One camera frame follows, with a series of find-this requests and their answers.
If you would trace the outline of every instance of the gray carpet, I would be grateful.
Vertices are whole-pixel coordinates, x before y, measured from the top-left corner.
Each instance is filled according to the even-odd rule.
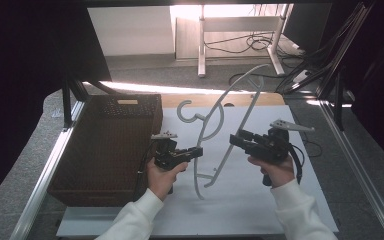
[[[257,63],[233,60],[211,62],[206,78],[197,77],[195,62],[170,62],[164,59],[156,64],[143,62],[126,62],[124,60],[109,61],[114,81],[136,84],[154,84],[176,87],[193,87],[204,89],[221,89],[228,87],[228,79],[236,73],[245,72]],[[266,60],[255,60],[258,63]],[[274,74],[268,68],[262,72]],[[280,80],[266,81],[265,91],[272,92]],[[317,83],[304,90],[314,91]],[[89,93],[102,94],[101,91],[87,86]],[[247,86],[238,90],[248,90]],[[306,126],[314,126],[317,131],[302,135],[303,140],[318,144],[306,144],[311,163],[319,178],[329,207],[338,225],[339,239],[378,240],[384,239],[384,230],[367,201],[356,177],[349,167],[342,150],[336,143],[319,106],[308,104],[303,99],[286,98],[286,103],[295,114],[296,122]],[[0,187],[0,239],[8,239],[46,160],[63,127],[63,118],[56,114],[62,110],[61,92],[50,95],[44,103],[44,113],[27,146],[21,153],[12,171]],[[384,153],[358,123],[349,108],[344,109],[345,132],[363,160],[374,184],[384,198]],[[65,206],[56,199],[47,196],[36,218],[29,239],[56,239],[58,223],[64,213]],[[266,240],[285,239],[284,236],[264,236]]]

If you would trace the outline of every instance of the forearm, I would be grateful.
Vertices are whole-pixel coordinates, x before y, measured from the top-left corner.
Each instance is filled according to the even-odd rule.
[[[277,204],[276,214],[288,240],[337,239],[321,222],[315,198],[305,194],[296,180],[271,192]]]
[[[163,202],[147,189],[136,202],[130,202],[119,212],[111,227],[97,240],[142,240],[148,239],[155,215],[163,207]]]

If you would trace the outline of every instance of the person's left hand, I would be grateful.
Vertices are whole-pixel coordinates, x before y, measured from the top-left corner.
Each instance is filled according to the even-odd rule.
[[[154,162],[155,159],[152,158],[146,166],[148,187],[161,201],[164,201],[168,192],[173,187],[173,183],[176,181],[177,174],[184,171],[188,163],[183,162],[172,170],[166,171],[157,167]]]

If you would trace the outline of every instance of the brown wicker basket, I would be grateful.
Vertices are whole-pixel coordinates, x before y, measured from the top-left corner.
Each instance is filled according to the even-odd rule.
[[[162,124],[161,95],[95,95],[86,102],[48,193],[67,206],[124,206],[151,134]],[[142,191],[146,177],[142,178]]]

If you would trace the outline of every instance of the sleeve cuff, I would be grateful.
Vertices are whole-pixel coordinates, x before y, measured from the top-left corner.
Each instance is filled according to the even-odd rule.
[[[270,190],[276,200],[278,210],[295,207],[308,201],[309,196],[301,189],[296,179]]]
[[[150,222],[164,206],[164,203],[149,188],[134,204]]]

